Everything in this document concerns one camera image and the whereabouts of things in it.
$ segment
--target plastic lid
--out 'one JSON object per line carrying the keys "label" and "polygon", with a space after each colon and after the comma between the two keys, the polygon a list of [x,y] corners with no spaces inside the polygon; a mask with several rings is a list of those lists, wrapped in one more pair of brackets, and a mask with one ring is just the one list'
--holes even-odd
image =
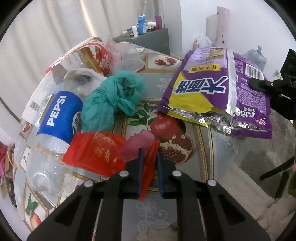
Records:
{"label": "plastic lid", "polygon": [[258,51],[259,53],[261,53],[261,50],[262,50],[262,47],[261,47],[260,45],[258,45],[258,49],[257,49],[257,51]]}

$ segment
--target red snack wrapper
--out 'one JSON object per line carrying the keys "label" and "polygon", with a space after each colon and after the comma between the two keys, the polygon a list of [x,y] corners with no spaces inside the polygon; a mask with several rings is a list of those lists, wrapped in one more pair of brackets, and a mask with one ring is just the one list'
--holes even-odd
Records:
{"label": "red snack wrapper", "polygon": [[141,195],[139,197],[140,201],[144,200],[149,184],[152,180],[152,176],[155,171],[156,155],[157,155],[157,150],[159,145],[160,145],[160,140],[155,140],[153,144],[150,146],[148,153],[145,156],[144,166],[143,166]]}
{"label": "red snack wrapper", "polygon": [[125,142],[123,136],[115,133],[78,132],[62,161],[69,166],[110,177],[125,168],[117,151]]}

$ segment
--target white bottle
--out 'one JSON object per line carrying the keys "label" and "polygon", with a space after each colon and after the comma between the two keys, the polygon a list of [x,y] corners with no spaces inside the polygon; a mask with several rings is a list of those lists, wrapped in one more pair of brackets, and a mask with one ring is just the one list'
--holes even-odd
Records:
{"label": "white bottle", "polygon": [[35,191],[60,196],[65,189],[70,192],[73,188],[73,167],[61,160],[80,128],[82,100],[78,97],[79,89],[80,85],[74,84],[68,88],[71,92],[58,92],[45,113],[36,136],[37,144],[30,150],[26,164],[27,181]]}
{"label": "white bottle", "polygon": [[139,34],[138,34],[138,29],[137,29],[137,27],[136,27],[136,26],[132,26],[131,29],[133,30],[133,36],[134,36],[134,37],[138,37]]}

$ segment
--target clear plastic bottle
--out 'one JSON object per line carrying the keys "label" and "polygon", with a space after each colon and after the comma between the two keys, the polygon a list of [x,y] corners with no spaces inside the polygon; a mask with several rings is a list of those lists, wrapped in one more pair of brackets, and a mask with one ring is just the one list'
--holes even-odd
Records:
{"label": "clear plastic bottle", "polygon": [[244,58],[252,61],[254,64],[256,64],[261,71],[263,71],[265,64],[267,62],[267,58],[263,56],[261,53],[262,47],[258,45],[258,49],[251,49],[247,53],[243,55]]}
{"label": "clear plastic bottle", "polygon": [[70,91],[60,91],[53,98],[36,136],[26,164],[27,181],[35,191],[47,191],[52,196],[70,192],[75,184],[73,167],[61,162],[75,133],[81,129],[81,84],[65,85]]}

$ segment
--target yellow and purple snack bag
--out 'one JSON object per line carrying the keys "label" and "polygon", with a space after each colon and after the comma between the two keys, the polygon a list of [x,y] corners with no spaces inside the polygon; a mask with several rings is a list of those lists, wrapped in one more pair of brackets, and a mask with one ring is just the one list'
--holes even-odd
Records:
{"label": "yellow and purple snack bag", "polygon": [[158,111],[232,135],[271,139],[270,99],[248,80],[266,79],[230,49],[190,51],[173,76]]}

